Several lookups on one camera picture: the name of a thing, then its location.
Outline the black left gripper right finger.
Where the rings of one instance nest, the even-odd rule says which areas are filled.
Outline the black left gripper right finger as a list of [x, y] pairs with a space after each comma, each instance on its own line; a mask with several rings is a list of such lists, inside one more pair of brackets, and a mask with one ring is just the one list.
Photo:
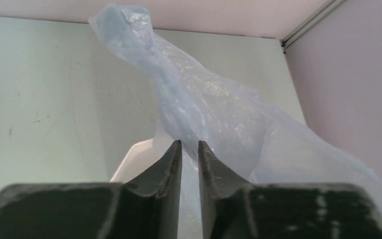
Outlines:
[[382, 239], [382, 214], [347, 183], [253, 184], [198, 143], [205, 239]]

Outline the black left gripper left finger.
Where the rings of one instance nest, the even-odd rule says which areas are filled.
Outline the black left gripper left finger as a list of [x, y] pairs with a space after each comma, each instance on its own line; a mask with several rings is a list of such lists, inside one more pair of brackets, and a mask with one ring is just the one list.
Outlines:
[[0, 239], [175, 239], [182, 144], [126, 183], [12, 184], [0, 191]]

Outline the white octagonal trash bin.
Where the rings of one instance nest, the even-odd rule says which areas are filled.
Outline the white octagonal trash bin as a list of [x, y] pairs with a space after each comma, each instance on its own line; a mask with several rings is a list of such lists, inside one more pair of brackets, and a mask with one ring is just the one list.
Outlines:
[[110, 182], [126, 183], [144, 172], [155, 164], [173, 143], [173, 140], [158, 139], [154, 143], [153, 138], [140, 141], [130, 147]]

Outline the light blue plastic trash bag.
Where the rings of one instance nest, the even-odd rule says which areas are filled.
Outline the light blue plastic trash bag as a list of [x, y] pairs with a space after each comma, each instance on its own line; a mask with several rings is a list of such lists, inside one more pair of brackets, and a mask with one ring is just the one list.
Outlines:
[[181, 140], [191, 180], [203, 140], [250, 182], [354, 183], [372, 195], [382, 213], [382, 180], [372, 170], [262, 102], [258, 91], [210, 72], [158, 36], [147, 9], [108, 4], [89, 22], [110, 52], [153, 79], [160, 114], [153, 143]]

